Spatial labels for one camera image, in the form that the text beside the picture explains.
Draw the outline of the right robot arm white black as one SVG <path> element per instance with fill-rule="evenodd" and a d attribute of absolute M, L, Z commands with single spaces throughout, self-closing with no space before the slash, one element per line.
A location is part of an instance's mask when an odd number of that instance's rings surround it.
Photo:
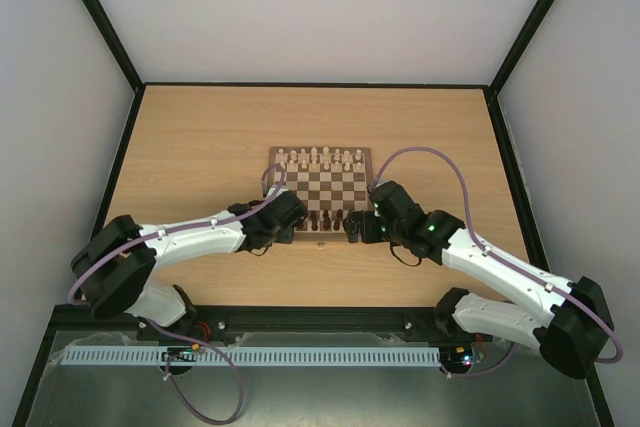
<path fill-rule="evenodd" d="M 350 242 L 403 247 L 419 261 L 465 273 L 504 301 L 452 288 L 434 309 L 445 337 L 488 334 L 537 351 L 560 373 L 589 375 L 614 330 L 601 286 L 588 277 L 573 282 L 540 270 L 473 233 L 442 210 L 425 212 L 394 181 L 377 186 L 369 211 L 349 213 L 343 225 Z"/>

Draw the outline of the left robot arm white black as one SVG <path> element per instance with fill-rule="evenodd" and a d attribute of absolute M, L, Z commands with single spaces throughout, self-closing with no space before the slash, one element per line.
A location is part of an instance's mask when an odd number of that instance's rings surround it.
<path fill-rule="evenodd" d="M 236 203 L 197 220 L 155 225 L 119 216 L 71 261 L 75 282 L 67 301 L 89 306 L 97 319 L 125 313 L 170 327 L 187 315 L 186 295 L 154 280 L 154 272 L 207 255 L 266 250 L 306 217 L 303 202 L 279 187 L 262 202 Z"/>

